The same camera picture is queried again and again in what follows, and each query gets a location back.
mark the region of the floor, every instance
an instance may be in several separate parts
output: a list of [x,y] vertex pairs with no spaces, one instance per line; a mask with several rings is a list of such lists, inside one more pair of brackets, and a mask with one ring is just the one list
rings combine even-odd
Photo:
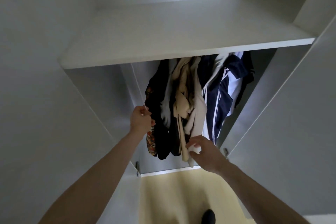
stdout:
[[141,178],[139,223],[201,223],[212,209],[216,223],[247,224],[238,199],[218,175],[196,169]]

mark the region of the shoe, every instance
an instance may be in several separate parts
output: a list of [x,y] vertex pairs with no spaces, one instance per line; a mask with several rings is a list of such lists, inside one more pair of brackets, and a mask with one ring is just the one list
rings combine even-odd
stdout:
[[215,223],[216,223],[215,213],[211,209],[206,210],[203,213],[201,224],[215,224]]

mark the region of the hand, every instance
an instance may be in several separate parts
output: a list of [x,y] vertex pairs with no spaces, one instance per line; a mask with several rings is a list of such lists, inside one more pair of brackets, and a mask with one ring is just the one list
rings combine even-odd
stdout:
[[143,136],[149,131],[149,129],[155,125],[155,121],[152,120],[148,107],[136,106],[131,115],[131,133],[135,133],[139,136]]
[[204,170],[221,175],[223,168],[230,165],[230,162],[221,154],[213,142],[204,136],[190,138],[186,147],[189,148],[192,145],[202,148],[199,154],[193,151],[190,151],[189,154]]

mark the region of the white shelf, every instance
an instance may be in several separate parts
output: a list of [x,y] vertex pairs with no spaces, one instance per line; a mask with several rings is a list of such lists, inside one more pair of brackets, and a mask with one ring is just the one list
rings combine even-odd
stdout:
[[304,0],[192,0],[99,11],[63,68],[311,44],[294,26]]

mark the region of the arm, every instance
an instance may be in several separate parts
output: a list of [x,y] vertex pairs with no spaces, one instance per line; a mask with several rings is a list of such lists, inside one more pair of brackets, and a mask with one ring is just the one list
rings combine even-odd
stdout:
[[190,152],[191,157],[203,169],[220,175],[230,185],[256,223],[309,224],[300,214],[231,164],[211,141],[197,136],[191,138],[186,147],[194,144],[202,150],[200,154]]
[[151,125],[154,125],[150,114],[145,107],[137,106],[131,116],[130,132],[71,185],[39,223],[96,223],[124,174],[135,148]]

